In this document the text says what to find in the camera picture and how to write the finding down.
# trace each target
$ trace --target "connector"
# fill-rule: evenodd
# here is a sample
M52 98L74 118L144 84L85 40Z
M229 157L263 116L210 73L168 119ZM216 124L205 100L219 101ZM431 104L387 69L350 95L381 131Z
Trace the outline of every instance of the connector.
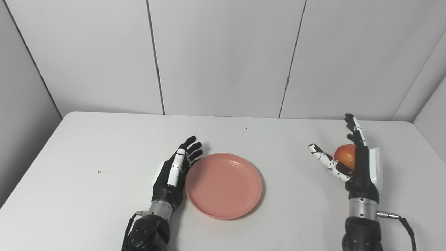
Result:
M135 214L138 216L146 216L146 215L150 214L150 211L142 210L142 211L137 211Z
M396 213L388 213L388 212L385 212L385 211L378 211L378 212L376 212L376 215L378 215L378 217L380 217L380 218L389 218L389 219L396 219L396 220L401 218Z

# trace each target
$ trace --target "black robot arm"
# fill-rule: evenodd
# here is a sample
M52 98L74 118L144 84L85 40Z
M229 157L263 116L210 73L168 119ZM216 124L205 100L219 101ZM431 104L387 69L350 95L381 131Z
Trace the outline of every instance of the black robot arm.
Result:
M170 240L169 218L183 201L186 175L203 154L195 136L179 146L166 160L153 185L149 210L137 211L130 218L121 251L165 251Z
M407 220L394 213L378 211L382 172L379 148L369 149L358 120L350 113L345 114L347 138L355 144L355 168L350 170L323 152L316 144L308 146L311 154L334 176L345 182L349 192L350 215L345 220L345 235L342 240L344 251L382 251L380 218L398 219L403 223L416 251L415 237Z

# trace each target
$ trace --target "silver metal cylinder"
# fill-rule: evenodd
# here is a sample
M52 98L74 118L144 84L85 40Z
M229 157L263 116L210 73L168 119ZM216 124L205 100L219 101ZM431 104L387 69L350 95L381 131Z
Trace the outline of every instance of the silver metal cylinder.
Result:
M367 198L350 199L350 216L378 220L378 203Z
M389 218L389 219L396 219L396 220L400 218L400 216L396 213L388 213L385 211L378 211L376 213L376 215L381 218Z
M169 221L172 215L173 206L165 200L156 200L152 202L149 208L149 214L155 214Z

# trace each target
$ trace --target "robot finger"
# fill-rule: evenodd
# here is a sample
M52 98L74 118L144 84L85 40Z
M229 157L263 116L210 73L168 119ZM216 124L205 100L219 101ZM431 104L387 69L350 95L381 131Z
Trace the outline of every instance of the robot finger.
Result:
M187 152L188 155L191 155L193 152L195 152L196 150L200 149L201 146L202 146L201 142L197 142L197 143L191 145L189 147L189 149L187 149L186 152Z
M358 122L358 119L356 119L355 116L351 113L345 114L345 122L347 122L347 128L353 132L353 142L356 146L367 146L367 143L365 141L365 137L361 128L361 125Z
M355 137L353 137L353 134L347 134L347 139L349 139L352 142L355 142Z
M197 141L197 137L193 135L190 138L188 138L184 143L182 143L179 148L186 150L189 147L189 145L194 143L195 141Z
M309 145L308 149L311 154L335 177L338 177L342 182L346 182L350 179L350 169L344 164L334 160L331 155L322 151L316 144Z
M189 163L193 162L197 157L201 156L203 154L203 150L199 149L196 150L194 153L189 155Z

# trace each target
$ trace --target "cable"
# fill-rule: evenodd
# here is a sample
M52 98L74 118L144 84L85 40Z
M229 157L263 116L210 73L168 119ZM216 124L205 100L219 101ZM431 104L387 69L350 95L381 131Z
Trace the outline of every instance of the cable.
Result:
M125 235L124 235L124 240L122 241L122 247L121 247L121 251L125 251L125 242L127 241L127 237L128 234L130 232L130 228L133 225L133 222L135 221L135 217L136 217L136 213L128 220L128 224L127 224L127 228L125 229Z
M417 244L415 243L415 233L407 222L406 218L399 216L398 218L400 222L403 224L404 228L407 230L410 236L410 241L412 243L412 251L417 251Z
M398 219L400 220L401 224L403 224L404 228L407 230L407 233L410 236L410 242L412 244L412 251L417 251L417 244L415 243L415 233L412 230L412 227L410 227L409 223L407 222L406 218L399 216L396 213L388 213L384 211L378 211L377 213L378 217L381 218L389 218L389 219Z

